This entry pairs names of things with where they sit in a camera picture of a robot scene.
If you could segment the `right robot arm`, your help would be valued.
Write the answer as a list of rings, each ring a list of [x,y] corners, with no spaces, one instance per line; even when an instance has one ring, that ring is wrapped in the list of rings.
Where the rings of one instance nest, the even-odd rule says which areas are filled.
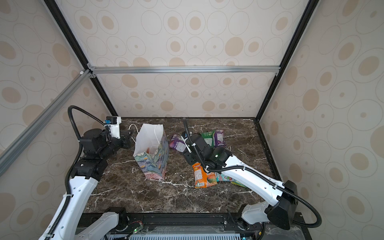
[[[182,139],[186,144],[183,155],[190,165],[199,163],[207,174],[224,174],[264,199],[262,203],[241,208],[237,222],[242,229],[263,222],[270,222],[283,230],[291,228],[298,203],[278,189],[285,188],[283,182],[256,171],[223,147],[211,147],[199,134],[192,135],[190,139],[184,134]]]

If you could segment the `white paper bag colourful print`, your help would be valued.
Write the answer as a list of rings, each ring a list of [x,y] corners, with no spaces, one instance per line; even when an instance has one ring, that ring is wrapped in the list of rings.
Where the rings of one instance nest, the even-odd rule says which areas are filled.
[[[142,125],[133,157],[147,179],[165,179],[169,144],[163,125]]]

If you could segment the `small purple candy bag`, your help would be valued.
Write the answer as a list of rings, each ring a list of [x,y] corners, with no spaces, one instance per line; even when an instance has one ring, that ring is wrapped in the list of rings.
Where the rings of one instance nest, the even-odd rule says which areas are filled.
[[[180,153],[183,153],[186,149],[187,146],[184,142],[184,140],[177,134],[174,134],[170,140],[169,147],[171,149],[174,149]]]

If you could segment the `orange snack bag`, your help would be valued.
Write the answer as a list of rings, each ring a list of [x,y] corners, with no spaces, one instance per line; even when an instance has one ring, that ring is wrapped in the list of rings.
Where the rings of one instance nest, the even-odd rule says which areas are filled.
[[[200,163],[193,165],[195,176],[195,188],[208,188],[218,184],[215,173],[206,173]]]

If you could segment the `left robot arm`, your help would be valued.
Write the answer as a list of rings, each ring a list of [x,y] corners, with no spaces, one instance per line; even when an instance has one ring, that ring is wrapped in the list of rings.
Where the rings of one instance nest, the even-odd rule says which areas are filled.
[[[54,218],[40,237],[42,240],[100,240],[110,231],[124,231],[129,218],[125,208],[109,207],[95,222],[77,233],[86,203],[108,166],[108,159],[120,149],[132,146],[133,130],[115,138],[107,130],[92,129],[80,138],[81,152],[65,178],[66,193]]]

